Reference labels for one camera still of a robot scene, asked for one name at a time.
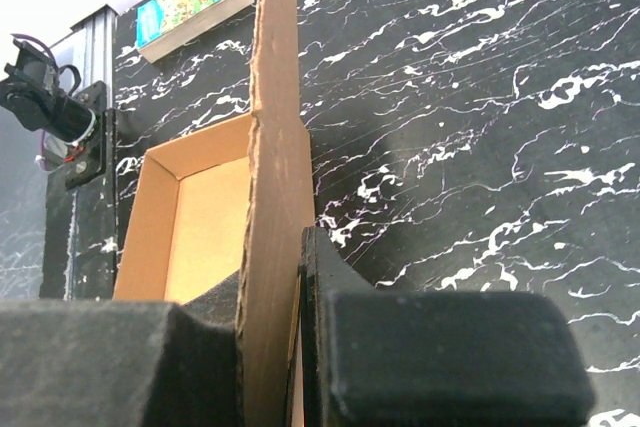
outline floor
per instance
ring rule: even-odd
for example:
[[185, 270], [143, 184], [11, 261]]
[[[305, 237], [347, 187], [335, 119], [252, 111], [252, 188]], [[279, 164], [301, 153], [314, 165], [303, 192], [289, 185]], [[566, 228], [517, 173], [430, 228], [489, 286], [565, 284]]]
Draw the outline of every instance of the floor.
[[[640, 425], [640, 0], [299, 0], [317, 223], [380, 289], [530, 290], [591, 426]], [[248, 109], [254, 15], [158, 62], [118, 21], [119, 246], [145, 150]]]

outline cardboard box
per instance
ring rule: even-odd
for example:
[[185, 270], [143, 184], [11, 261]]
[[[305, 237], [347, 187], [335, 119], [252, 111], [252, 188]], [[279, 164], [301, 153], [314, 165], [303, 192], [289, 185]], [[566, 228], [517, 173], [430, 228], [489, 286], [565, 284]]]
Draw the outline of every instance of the cardboard box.
[[116, 299], [186, 302], [240, 270], [247, 427], [283, 422], [302, 229], [314, 223], [296, 0], [258, 0], [251, 112], [147, 152]]

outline black cable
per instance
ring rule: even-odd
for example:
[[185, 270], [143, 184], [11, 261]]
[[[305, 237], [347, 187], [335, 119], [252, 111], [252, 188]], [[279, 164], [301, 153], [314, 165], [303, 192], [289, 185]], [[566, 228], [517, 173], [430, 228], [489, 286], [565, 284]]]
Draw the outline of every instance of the black cable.
[[53, 52], [51, 52], [51, 49], [47, 46], [47, 44], [27, 34], [11, 34], [11, 35], [18, 40], [26, 40], [27, 42], [31, 42], [32, 44], [36, 44], [37, 46], [39, 46], [44, 51], [44, 53], [49, 56], [49, 58], [51, 59], [51, 62], [53, 62], [53, 67], [56, 70], [58, 70], [58, 63], [56, 62], [56, 57], [53, 55]]
[[69, 95], [69, 97], [71, 97], [73, 95], [73, 93], [76, 90], [78, 90], [78, 87], [80, 87], [80, 84], [82, 84], [82, 76], [80, 75], [80, 71], [78, 70], [78, 68], [75, 65], [65, 64], [62, 67], [60, 67], [60, 69], [58, 70], [58, 78], [60, 78], [62, 76], [62, 73], [66, 69], [69, 69], [71, 71], [71, 73], [73, 74], [73, 80], [74, 80], [73, 81], [73, 87], [71, 87], [71, 89], [67, 93], [67, 95]]

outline box flap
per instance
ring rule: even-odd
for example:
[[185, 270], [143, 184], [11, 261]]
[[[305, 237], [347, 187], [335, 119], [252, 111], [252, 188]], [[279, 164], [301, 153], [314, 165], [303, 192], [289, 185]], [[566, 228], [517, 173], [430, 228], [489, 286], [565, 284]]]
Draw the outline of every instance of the box flap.
[[248, 427], [283, 425], [302, 229], [314, 223], [300, 121], [296, 0], [258, 0], [251, 61], [250, 207], [236, 335]]
[[180, 183], [162, 165], [147, 157], [142, 165], [134, 200], [136, 215], [127, 229], [122, 266], [114, 298], [158, 300], [164, 298], [173, 238], [173, 219]]
[[252, 117], [244, 114], [147, 151], [178, 180], [247, 156]]

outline open box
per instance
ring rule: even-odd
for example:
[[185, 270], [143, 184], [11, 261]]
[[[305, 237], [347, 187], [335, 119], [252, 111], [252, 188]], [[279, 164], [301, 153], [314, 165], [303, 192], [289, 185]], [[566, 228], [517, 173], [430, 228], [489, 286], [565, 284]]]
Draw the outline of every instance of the open box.
[[301, 236], [314, 223], [296, 0], [257, 4], [251, 111], [147, 152], [114, 294], [185, 303], [239, 270], [237, 371], [249, 427], [283, 423]]

